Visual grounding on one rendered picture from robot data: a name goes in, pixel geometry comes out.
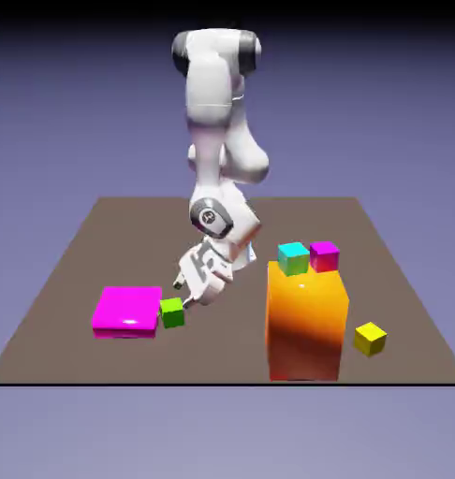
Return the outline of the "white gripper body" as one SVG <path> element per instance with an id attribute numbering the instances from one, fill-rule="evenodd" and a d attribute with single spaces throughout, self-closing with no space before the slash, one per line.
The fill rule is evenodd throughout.
<path id="1" fill-rule="evenodd" d="M 223 258 L 208 241 L 187 251 L 179 261 L 183 285 L 198 304 L 208 305 L 233 281 L 232 264 Z"/>

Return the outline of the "small green cube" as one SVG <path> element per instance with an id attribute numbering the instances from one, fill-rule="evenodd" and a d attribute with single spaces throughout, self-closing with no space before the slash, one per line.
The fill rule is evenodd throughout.
<path id="1" fill-rule="evenodd" d="M 159 314 L 164 328 L 184 325 L 183 301 L 180 298 L 166 298 L 160 301 Z"/>

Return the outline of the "small cyan cube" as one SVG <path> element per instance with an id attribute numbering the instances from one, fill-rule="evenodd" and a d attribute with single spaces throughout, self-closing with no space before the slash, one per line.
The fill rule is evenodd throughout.
<path id="1" fill-rule="evenodd" d="M 310 251 L 301 242 L 278 245 L 277 262 L 286 276 L 306 273 L 310 263 Z"/>

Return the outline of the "small magenta cube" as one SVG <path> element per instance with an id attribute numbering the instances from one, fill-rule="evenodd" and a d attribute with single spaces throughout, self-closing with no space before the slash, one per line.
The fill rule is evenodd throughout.
<path id="1" fill-rule="evenodd" d="M 339 258 L 340 250 L 331 241 L 316 241 L 310 244 L 310 264 L 317 273 L 337 270 Z"/>

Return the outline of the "small yellow cube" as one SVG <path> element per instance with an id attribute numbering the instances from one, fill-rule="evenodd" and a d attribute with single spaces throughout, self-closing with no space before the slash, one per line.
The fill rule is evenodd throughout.
<path id="1" fill-rule="evenodd" d="M 380 353 L 388 333 L 373 322 L 355 328 L 354 346 L 366 356 Z"/>

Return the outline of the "large flat magenta box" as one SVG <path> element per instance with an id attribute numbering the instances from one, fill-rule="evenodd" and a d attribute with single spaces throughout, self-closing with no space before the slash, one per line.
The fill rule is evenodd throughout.
<path id="1" fill-rule="evenodd" d="M 92 316 L 96 338 L 154 338 L 162 289 L 106 286 Z"/>

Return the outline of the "large orange box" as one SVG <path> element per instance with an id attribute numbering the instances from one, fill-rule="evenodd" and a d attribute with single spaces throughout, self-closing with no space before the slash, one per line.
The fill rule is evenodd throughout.
<path id="1" fill-rule="evenodd" d="M 337 270 L 287 276 L 268 263 L 265 341 L 271 381 L 335 381 L 349 297 Z"/>

